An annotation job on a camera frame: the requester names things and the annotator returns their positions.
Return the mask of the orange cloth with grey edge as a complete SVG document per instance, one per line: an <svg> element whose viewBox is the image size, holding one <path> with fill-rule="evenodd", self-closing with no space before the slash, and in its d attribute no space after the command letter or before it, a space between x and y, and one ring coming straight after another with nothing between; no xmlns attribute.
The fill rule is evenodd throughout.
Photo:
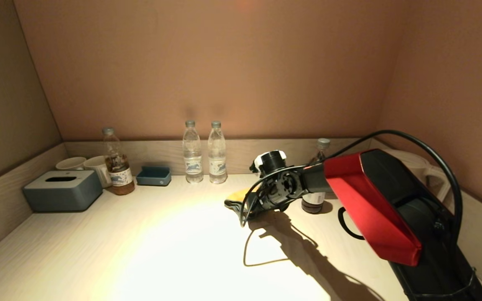
<svg viewBox="0 0 482 301"><path fill-rule="evenodd" d="M253 215L253 210L254 208L251 209L252 203L256 199L256 192L250 192L249 196L245 202L243 213L241 212L241 205L242 202L248 192L248 188L236 191L234 193L231 193L230 196L224 200L224 206L227 209L231 209L235 214L238 216L241 216L243 214L243 217L246 217L247 215Z"/></svg>

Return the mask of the clear water bottle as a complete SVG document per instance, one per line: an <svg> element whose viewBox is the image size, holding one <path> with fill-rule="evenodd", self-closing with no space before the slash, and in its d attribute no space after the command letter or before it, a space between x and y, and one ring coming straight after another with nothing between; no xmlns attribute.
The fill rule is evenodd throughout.
<svg viewBox="0 0 482 301"><path fill-rule="evenodd" d="M185 132L182 137L182 153L185 164L185 178L190 184L203 180L203 163L200 136L195 128L195 121L185 122Z"/></svg>
<svg viewBox="0 0 482 301"><path fill-rule="evenodd" d="M228 177L226 171L226 140L221 122L213 121L207 140L209 181L213 184L224 183Z"/></svg>

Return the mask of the dark tea bottle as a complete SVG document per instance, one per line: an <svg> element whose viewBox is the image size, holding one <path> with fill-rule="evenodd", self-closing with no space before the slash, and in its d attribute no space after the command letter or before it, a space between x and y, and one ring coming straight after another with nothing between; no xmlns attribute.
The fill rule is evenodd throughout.
<svg viewBox="0 0 482 301"><path fill-rule="evenodd" d="M310 159L308 163L309 166L315 165L327 157L327 152L329 150L331 141L327 138L319 138L316 144L316 153L313 158ZM320 213L323 209L323 202L326 197L326 192L310 193L303 196L302 199L302 209L310 214Z"/></svg>

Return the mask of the small blue tray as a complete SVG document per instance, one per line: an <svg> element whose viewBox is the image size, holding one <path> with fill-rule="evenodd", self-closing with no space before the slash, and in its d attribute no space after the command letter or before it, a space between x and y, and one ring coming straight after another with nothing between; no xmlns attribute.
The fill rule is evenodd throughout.
<svg viewBox="0 0 482 301"><path fill-rule="evenodd" d="M168 166L142 166L136 175L136 182L140 186L168 186L172 181L172 174Z"/></svg>

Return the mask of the half-full amber tea bottle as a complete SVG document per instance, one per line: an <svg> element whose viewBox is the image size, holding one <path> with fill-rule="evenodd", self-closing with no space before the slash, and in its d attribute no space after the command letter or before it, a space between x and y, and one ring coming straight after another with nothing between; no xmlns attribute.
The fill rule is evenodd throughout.
<svg viewBox="0 0 482 301"><path fill-rule="evenodd" d="M122 143L115 135L113 127L102 129L105 145L105 164L111 179L111 192L117 196L126 196L135 189L135 183Z"/></svg>

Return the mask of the white electric kettle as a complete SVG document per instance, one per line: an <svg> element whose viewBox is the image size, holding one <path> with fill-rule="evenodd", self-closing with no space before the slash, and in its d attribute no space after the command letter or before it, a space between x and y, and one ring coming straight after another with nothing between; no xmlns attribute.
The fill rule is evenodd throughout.
<svg viewBox="0 0 482 301"><path fill-rule="evenodd" d="M450 191L450 183L441 168L413 153L396 149L385 149L385 152L403 162L428 189L436 188L434 194L440 201L445 200Z"/></svg>

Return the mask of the blue-grey tissue box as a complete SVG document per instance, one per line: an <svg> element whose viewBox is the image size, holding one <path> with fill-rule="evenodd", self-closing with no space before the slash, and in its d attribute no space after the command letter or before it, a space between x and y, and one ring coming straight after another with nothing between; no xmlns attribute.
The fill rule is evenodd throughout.
<svg viewBox="0 0 482 301"><path fill-rule="evenodd" d="M22 188L29 207L37 213L82 212L103 193L91 170L52 170Z"/></svg>

